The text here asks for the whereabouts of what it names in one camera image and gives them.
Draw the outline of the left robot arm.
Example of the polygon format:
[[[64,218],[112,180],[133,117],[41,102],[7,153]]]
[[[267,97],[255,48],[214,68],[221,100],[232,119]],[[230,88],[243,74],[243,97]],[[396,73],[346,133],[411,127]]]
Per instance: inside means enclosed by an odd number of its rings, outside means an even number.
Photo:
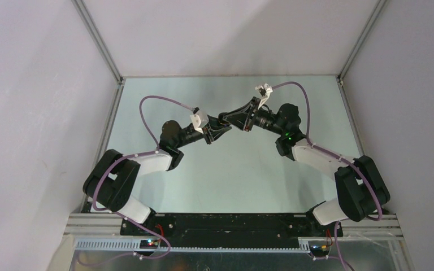
[[[154,210],[132,195],[136,179],[175,169],[184,157],[181,147],[200,139],[211,144],[232,128],[230,123],[212,116],[205,117],[204,121],[202,128],[193,124],[183,128],[175,120],[165,122],[154,151],[124,156],[114,149],[107,150],[85,180],[84,194],[102,209],[133,220],[134,228],[142,235],[153,233]]]

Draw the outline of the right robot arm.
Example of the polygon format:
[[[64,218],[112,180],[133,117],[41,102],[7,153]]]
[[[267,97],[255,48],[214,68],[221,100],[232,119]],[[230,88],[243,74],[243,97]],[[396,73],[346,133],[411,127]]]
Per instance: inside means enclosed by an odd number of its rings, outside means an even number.
[[[375,162],[366,155],[352,158],[311,143],[300,130],[296,105],[285,103],[273,113],[254,97],[236,110],[220,113],[218,120],[246,132],[257,126],[278,134],[275,145],[280,156],[306,164],[334,180],[337,197],[310,210],[306,229],[311,235],[322,235],[336,221],[359,222],[366,217],[373,218],[374,213],[377,220],[383,214],[382,206],[390,201],[390,193]]]

